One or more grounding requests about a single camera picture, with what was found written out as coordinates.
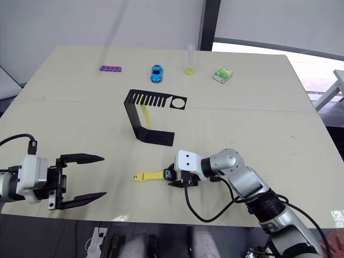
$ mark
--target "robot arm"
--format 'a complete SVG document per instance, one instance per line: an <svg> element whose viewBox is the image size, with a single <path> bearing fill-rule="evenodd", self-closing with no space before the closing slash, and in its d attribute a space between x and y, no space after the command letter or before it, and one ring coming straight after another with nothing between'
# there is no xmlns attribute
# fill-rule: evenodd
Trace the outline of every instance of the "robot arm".
<svg viewBox="0 0 344 258"><path fill-rule="evenodd" d="M175 157L176 171L189 171L200 180L225 175L229 184L245 200L248 211L254 214L263 230L270 235L270 248L287 257L324 256L320 245L289 206L284 204L267 183L233 149L224 149L210 157L179 150Z"/></svg>

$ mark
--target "purple lego brick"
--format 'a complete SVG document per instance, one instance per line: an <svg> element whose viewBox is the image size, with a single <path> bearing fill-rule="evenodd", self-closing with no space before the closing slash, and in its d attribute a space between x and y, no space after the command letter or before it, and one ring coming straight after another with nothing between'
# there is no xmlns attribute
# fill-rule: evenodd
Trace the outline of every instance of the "purple lego brick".
<svg viewBox="0 0 344 258"><path fill-rule="evenodd" d="M122 71L121 66L101 66L100 71Z"/></svg>

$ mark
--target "black bracket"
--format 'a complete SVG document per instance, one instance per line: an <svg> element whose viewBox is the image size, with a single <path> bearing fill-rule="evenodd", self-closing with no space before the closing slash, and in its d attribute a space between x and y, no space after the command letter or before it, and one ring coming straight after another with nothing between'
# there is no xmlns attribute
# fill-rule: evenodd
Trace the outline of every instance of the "black bracket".
<svg viewBox="0 0 344 258"><path fill-rule="evenodd" d="M136 110L135 105L148 105L165 107L166 100L172 97L170 102L171 109L184 110L187 104L187 98L181 96L175 96L172 94L165 94L153 91L144 90L130 90L124 101L124 107L129 116L130 123L133 127L135 136L138 140L146 142L148 144L159 144L165 146L172 146L174 140L173 132L149 130L141 126L140 118ZM181 99L184 101L182 107L176 107L173 105L175 99Z"/></svg>

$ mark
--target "toy car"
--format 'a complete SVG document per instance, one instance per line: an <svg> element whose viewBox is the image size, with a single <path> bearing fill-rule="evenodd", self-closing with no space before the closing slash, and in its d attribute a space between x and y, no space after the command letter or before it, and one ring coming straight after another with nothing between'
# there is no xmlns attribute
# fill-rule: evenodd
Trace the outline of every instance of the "toy car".
<svg viewBox="0 0 344 258"><path fill-rule="evenodd" d="M159 66L158 64L154 65L152 67L152 72L150 74L150 80L154 83L158 83L162 81L162 73L163 73L163 69L161 66Z"/></svg>

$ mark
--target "table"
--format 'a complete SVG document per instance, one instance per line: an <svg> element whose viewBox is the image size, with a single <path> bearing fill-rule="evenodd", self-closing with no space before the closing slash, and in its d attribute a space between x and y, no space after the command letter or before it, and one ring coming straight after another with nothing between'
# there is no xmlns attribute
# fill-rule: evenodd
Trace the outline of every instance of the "table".
<svg viewBox="0 0 344 258"><path fill-rule="evenodd" d="M60 154L105 158L69 164L65 200L107 191L83 207L48 211L47 200L6 204L3 212L25 216L147 223L202 224L189 211L182 189L166 181L133 182L145 171L168 167L178 149L209 156L234 148L277 193L309 213L321 227L334 227L330 211L342 210L344 163L300 81L282 55L197 52L195 74L184 73L186 51L60 46L40 67L0 119L0 139L31 133L38 155L53 165ZM122 66L121 73L99 72ZM152 65L164 68L162 83L150 82ZM225 84L212 74L234 70ZM134 137L123 101L130 89L187 97L185 110L148 107L152 128L175 132L172 147ZM0 148L2 168L18 164L25 140ZM229 201L221 183L189 189L192 206L213 217ZM313 227L300 216L307 226ZM245 205L235 204L213 225L258 226Z"/></svg>

